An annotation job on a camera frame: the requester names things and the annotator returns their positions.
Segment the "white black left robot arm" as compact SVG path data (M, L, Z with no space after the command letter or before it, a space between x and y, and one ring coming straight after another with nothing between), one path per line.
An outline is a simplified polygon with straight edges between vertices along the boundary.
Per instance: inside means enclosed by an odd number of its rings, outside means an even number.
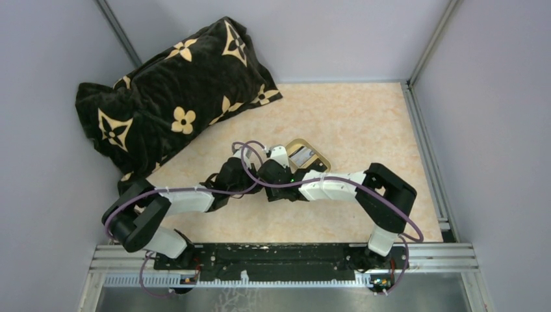
M255 165L248 159L232 156L218 173L196 187L156 188L142 179L107 209L101 221L126 252L147 250L175 259L192 243L181 231L163 227L162 221L182 213L215 212L232 196L255 194L261 189L251 179L256 174Z

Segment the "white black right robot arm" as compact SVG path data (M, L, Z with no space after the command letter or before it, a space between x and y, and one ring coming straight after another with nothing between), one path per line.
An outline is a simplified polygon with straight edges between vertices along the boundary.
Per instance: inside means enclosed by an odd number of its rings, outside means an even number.
M386 166L373 162L365 171L330 174L297 169L267 160L257 179L270 201L313 202L333 200L359 204L374 222L367 242L367 254L387 257L394 241L405 230L417 197L409 183Z

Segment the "beige oval card holder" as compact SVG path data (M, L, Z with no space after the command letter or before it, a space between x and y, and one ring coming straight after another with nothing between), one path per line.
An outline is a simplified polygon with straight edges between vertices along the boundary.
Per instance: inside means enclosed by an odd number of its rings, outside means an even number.
M307 169L329 172L331 170L330 161L306 139L295 138L285 145L285 149L293 171Z

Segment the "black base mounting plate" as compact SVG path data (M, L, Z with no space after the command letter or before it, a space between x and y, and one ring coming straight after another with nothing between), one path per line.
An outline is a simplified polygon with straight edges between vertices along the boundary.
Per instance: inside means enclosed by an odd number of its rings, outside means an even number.
M196 244L171 259L155 256L155 270L189 270L199 281L249 281L267 284L297 282L369 282L390 286L398 270L409 267L406 248L393 246L387 257L367 254L365 243Z

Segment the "black floral pillow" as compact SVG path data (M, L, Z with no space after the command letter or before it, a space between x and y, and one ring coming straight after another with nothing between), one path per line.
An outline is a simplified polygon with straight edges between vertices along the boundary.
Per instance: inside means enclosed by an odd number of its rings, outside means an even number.
M281 98L245 26L225 16L112 86L81 83L75 109L95 150L122 173L123 193L206 128Z

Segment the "aluminium frame rail front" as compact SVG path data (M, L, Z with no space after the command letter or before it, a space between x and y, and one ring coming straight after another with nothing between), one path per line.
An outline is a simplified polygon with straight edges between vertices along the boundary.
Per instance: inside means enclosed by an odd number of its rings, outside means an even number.
M401 274L448 274L479 269L474 249L462 243L395 244L377 260L365 244L198 244L181 259L119 245L98 246L90 271L106 286L388 289Z

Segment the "aluminium right side rail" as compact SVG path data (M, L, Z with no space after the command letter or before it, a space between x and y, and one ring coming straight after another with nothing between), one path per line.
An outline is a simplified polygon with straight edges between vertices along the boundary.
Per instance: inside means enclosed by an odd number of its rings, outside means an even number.
M429 135L413 87L409 84L409 81L402 81L400 85L409 118L413 126L413 132L417 141L420 158L424 167L428 188L434 204L443 241L445 243L456 243L458 240L455 234L452 214L449 211L448 198L441 182L441 173L430 144Z

